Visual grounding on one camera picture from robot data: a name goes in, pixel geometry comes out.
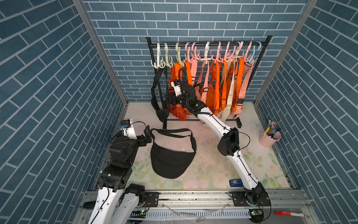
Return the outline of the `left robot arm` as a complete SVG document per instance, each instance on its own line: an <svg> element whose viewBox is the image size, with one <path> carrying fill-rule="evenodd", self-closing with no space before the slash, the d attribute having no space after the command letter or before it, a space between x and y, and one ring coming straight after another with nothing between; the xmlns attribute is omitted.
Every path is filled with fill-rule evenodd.
<svg viewBox="0 0 358 224"><path fill-rule="evenodd" d="M119 132L111 138L111 162L100 175L90 224L127 224L135 208L145 203L145 187L127 185L127 182L139 147L151 142L150 127L145 125L143 135L136 135L130 120L125 120Z"/></svg>

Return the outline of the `black sling bag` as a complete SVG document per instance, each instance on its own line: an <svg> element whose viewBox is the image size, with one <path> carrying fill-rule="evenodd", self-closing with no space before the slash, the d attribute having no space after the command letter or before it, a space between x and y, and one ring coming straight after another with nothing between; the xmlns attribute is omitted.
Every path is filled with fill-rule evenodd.
<svg viewBox="0 0 358 224"><path fill-rule="evenodd" d="M164 68L158 68L157 71L155 72L155 76L153 79L153 85L151 88L151 104L156 112L156 115L158 117L158 119L165 124L167 122L167 118L169 116L169 104L167 102L167 100L165 100L165 97L163 96L162 90L161 90L161 86L160 86L160 79L162 77L162 75L165 75L165 81L168 81L168 72L167 72L167 67L165 66ZM157 100L157 95L155 93L156 88L158 88L158 95L162 104L162 107L159 107L158 104L158 100Z"/></svg>
<svg viewBox="0 0 358 224"><path fill-rule="evenodd" d="M191 132L190 138L192 152L173 151L159 146L155 142L151 148L152 168L156 174L167 179L180 177L196 156L197 144Z"/></svg>

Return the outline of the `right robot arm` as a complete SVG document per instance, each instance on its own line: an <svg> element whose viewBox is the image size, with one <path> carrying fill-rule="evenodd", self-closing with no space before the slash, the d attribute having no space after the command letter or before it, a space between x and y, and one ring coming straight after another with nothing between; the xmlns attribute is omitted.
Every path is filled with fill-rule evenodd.
<svg viewBox="0 0 358 224"><path fill-rule="evenodd" d="M254 176L243 158L239 146L239 130L220 121L204 102L197 99L194 87L189 85L188 82L182 81L182 78L186 76L184 69L179 69L178 75L179 77L175 78L174 81L168 82L166 99L171 105L180 105L199 120L204 121L220 138L217 148L223 156L228 158L239 174L246 200L250 205L259 205L264 203L265 200L269 200L263 184Z"/></svg>

